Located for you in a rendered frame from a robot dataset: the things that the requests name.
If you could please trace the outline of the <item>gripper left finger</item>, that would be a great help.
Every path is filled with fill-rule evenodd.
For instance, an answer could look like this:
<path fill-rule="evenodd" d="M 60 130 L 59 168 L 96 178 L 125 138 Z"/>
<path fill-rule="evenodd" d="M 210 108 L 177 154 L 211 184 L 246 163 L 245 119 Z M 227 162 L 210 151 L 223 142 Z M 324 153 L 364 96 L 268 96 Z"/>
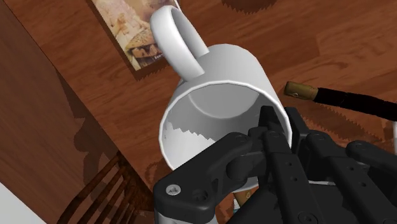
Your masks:
<path fill-rule="evenodd" d="M 256 176 L 260 187 L 227 224 L 324 224 L 305 171 L 273 107 L 259 126 L 231 132 L 158 181 L 155 224 L 216 224 L 215 208 Z"/>

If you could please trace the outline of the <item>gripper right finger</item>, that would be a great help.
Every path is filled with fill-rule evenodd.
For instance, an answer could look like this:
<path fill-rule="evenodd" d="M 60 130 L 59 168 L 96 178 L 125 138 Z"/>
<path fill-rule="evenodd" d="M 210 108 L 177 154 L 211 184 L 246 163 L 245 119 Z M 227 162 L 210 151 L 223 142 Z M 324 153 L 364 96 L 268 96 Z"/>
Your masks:
<path fill-rule="evenodd" d="M 397 207 L 379 188 L 380 182 L 373 182 L 359 165 L 364 163 L 397 180 L 397 156 L 365 141 L 343 148 L 328 134 L 310 130 L 296 108 L 285 110 L 293 131 L 293 153 L 307 177 L 330 177 L 360 224 L 397 224 Z"/>

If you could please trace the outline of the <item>white mug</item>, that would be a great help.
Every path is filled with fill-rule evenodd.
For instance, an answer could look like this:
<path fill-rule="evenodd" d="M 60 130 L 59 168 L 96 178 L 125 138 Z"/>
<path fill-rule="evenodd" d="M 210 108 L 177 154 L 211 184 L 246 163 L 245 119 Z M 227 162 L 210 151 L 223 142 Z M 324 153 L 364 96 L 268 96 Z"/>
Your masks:
<path fill-rule="evenodd" d="M 289 118 L 257 58 L 237 45 L 206 46 L 183 12 L 163 6 L 150 19 L 153 37 L 180 81 L 159 127 L 167 165 L 180 165 L 229 132 L 258 124 L 260 108 L 272 106 L 288 143 Z"/>

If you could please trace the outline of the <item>black tool with brass tip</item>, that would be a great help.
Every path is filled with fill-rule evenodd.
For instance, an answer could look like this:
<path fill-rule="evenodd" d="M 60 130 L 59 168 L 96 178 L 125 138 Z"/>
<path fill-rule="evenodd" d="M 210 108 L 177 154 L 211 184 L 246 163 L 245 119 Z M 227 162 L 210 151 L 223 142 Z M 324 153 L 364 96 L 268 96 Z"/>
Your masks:
<path fill-rule="evenodd" d="M 397 122 L 397 103 L 385 101 L 370 95 L 343 92 L 329 88 L 317 88 L 293 81 L 286 83 L 284 94 Z"/>

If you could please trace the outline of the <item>brown wooden chair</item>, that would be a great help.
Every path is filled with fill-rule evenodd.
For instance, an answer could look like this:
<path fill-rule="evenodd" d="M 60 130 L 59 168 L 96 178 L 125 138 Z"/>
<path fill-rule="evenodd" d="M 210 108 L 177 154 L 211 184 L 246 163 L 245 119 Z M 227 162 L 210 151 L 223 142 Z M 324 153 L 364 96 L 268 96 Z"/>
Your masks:
<path fill-rule="evenodd" d="M 73 224 L 76 211 L 100 183 L 104 187 L 75 224 L 154 224 L 153 194 L 121 152 L 74 197 L 57 224 Z"/>

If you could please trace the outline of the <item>brown wooden table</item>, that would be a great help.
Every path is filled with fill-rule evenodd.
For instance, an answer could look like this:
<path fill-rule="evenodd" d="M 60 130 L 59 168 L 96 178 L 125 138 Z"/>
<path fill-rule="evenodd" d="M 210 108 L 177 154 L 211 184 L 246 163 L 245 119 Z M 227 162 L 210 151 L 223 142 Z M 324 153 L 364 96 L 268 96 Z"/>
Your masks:
<path fill-rule="evenodd" d="M 169 168 L 158 125 L 177 85 L 171 67 L 133 72 L 85 0 L 5 0 L 148 186 Z M 208 45 L 260 61 L 276 92 L 289 80 L 397 101 L 397 0 L 275 0 L 256 13 L 181 0 Z"/>

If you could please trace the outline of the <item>book with picture cover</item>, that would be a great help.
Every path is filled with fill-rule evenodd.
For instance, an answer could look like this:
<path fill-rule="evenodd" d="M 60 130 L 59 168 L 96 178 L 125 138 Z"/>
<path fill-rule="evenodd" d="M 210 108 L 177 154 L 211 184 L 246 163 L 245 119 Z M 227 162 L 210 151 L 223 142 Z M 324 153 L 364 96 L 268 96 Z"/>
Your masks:
<path fill-rule="evenodd" d="M 167 65 L 153 39 L 150 17 L 165 5 L 178 8 L 179 0 L 86 1 L 137 81 Z"/>

